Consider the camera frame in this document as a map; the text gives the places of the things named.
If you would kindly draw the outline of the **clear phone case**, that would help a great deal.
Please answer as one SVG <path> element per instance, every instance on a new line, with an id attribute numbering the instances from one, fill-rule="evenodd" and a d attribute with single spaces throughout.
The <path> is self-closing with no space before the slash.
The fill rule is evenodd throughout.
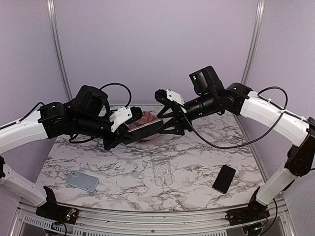
<path id="1" fill-rule="evenodd" d="M 152 159 L 154 181 L 156 187 L 166 187 L 173 184 L 173 178 L 168 158 L 156 157 Z"/>

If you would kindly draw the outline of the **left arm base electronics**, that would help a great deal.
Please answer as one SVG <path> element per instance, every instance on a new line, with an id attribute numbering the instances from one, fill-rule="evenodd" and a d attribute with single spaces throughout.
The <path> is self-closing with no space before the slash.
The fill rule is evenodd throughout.
<path id="1" fill-rule="evenodd" d="M 43 205 L 36 208 L 35 214 L 40 217 L 55 220 L 59 223 L 75 225 L 79 213 L 78 209 L 59 205 L 53 190 L 47 186 L 43 188 L 46 192 L 45 202 Z"/>

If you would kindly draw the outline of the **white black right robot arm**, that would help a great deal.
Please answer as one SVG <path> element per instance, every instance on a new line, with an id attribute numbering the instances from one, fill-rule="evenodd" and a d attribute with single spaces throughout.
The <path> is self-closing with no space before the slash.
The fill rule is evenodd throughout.
<path id="1" fill-rule="evenodd" d="M 241 83 L 224 87 L 212 66 L 207 66 L 189 75 L 197 98 L 185 102 L 180 94 L 167 89 L 155 92 L 155 99 L 163 104 L 158 118 L 168 122 L 158 129 L 160 134 L 184 135 L 194 131 L 192 121 L 225 111 L 263 124 L 268 132 L 276 131 L 292 144 L 287 161 L 252 196 L 249 206 L 244 209 L 248 220 L 255 220 L 282 191 L 312 169 L 315 156 L 315 120 L 304 118 L 261 96 Z"/>

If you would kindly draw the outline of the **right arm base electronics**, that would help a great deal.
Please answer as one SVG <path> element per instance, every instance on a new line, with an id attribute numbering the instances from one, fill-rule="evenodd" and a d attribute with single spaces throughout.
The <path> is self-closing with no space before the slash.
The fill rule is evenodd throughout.
<path id="1" fill-rule="evenodd" d="M 234 226 L 265 219 L 269 216 L 267 206 L 260 204 L 255 197 L 252 197 L 246 207 L 228 210 L 225 219 L 229 221 L 230 226 Z"/>

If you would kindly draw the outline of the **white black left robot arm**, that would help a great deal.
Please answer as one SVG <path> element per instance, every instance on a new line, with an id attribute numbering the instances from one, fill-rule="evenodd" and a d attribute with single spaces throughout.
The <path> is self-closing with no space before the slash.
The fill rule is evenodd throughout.
<path id="1" fill-rule="evenodd" d="M 0 128 L 0 153 L 16 154 L 36 164 L 43 157 L 52 140 L 69 135 L 88 137 L 88 141 L 102 139 L 105 150 L 116 147 L 132 137 L 128 124 L 140 119 L 139 107 L 125 105 L 111 110 L 108 95 L 101 89 L 83 85 L 75 98 L 61 103 L 39 102 L 24 117 Z"/>

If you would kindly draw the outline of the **light blue phone case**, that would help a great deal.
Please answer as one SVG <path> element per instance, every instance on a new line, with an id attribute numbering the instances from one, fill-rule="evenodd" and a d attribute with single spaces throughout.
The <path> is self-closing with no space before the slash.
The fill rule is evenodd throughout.
<path id="1" fill-rule="evenodd" d="M 78 171 L 71 171 L 66 178 L 66 183 L 74 188 L 94 192 L 99 183 L 99 178 Z"/>

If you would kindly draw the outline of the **pink plate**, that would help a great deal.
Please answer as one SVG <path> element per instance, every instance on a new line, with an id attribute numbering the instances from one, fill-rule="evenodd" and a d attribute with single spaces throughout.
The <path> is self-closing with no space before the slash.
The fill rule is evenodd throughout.
<path id="1" fill-rule="evenodd" d="M 135 137 L 133 141 L 148 141 L 150 139 L 156 138 L 159 136 L 158 129 L 163 125 L 163 120 L 152 116 L 146 122 L 140 122 L 139 120 L 129 124 L 128 128 L 130 129 L 131 134 Z"/>

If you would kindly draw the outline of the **black smartphone on table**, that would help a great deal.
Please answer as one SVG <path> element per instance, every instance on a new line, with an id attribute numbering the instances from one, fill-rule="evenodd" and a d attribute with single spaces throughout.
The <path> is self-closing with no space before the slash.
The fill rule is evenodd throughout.
<path id="1" fill-rule="evenodd" d="M 223 165 L 220 169 L 212 188 L 216 191 L 226 194 L 233 181 L 236 170 L 228 165 Z"/>

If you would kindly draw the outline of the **left aluminium frame post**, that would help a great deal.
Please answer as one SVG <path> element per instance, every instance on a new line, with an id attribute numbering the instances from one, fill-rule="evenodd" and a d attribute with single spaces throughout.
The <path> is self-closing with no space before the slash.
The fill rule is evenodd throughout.
<path id="1" fill-rule="evenodd" d="M 48 9 L 48 17 L 49 17 L 49 23 L 52 33 L 52 39 L 54 43 L 54 49 L 57 57 L 57 63 L 59 67 L 59 71 L 61 74 L 61 80 L 63 84 L 63 88 L 66 94 L 66 97 L 68 100 L 71 100 L 73 98 L 65 64 L 62 54 L 62 47 L 60 43 L 60 37 L 58 32 L 58 23 L 57 23 L 57 16 L 56 16 L 56 10 L 55 10 L 55 1 L 54 0 L 47 0 L 47 9 Z"/>

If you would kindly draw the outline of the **aluminium frame post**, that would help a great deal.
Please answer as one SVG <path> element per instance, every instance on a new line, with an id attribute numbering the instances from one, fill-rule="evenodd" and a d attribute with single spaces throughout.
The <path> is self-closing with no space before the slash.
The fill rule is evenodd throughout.
<path id="1" fill-rule="evenodd" d="M 243 71 L 243 75 L 241 79 L 241 83 L 244 85 L 248 83 L 252 64 L 254 61 L 254 56 L 258 47 L 260 33 L 262 29 L 262 23 L 263 23 L 265 3 L 266 3 L 265 0 L 257 1 L 256 14 L 255 14 L 255 19 L 254 19 L 250 47 L 249 47 L 248 56 L 246 59 L 246 63 L 245 63 L 245 67 L 244 67 L 244 71 Z"/>
<path id="2" fill-rule="evenodd" d="M 48 17 L 49 17 L 49 23 L 52 33 L 52 39 L 54 43 L 54 49 L 57 57 L 57 63 L 59 67 L 59 71 L 61 74 L 61 80 L 63 84 L 63 88 L 66 94 L 66 97 L 68 100 L 71 100 L 73 98 L 65 64 L 62 54 L 62 47 L 60 43 L 60 37 L 58 32 L 58 23 L 57 23 L 57 16 L 56 16 L 56 10 L 55 10 L 55 1 L 54 0 L 47 0 L 47 9 L 48 9 Z"/>

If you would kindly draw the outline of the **right aluminium frame post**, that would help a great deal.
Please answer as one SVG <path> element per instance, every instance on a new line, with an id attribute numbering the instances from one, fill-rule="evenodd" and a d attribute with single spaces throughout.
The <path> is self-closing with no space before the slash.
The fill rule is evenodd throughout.
<path id="1" fill-rule="evenodd" d="M 263 23 L 265 3 L 266 3 L 265 0 L 257 1 L 256 14 L 255 14 L 255 19 L 254 19 L 250 47 L 249 47 L 248 56 L 246 59 L 246 63 L 245 63 L 245 67 L 244 67 L 244 71 L 243 71 L 243 75 L 241 79 L 241 83 L 244 85 L 248 83 L 252 64 L 254 61 L 254 56 L 258 47 L 260 33 L 262 29 L 262 23 Z"/>

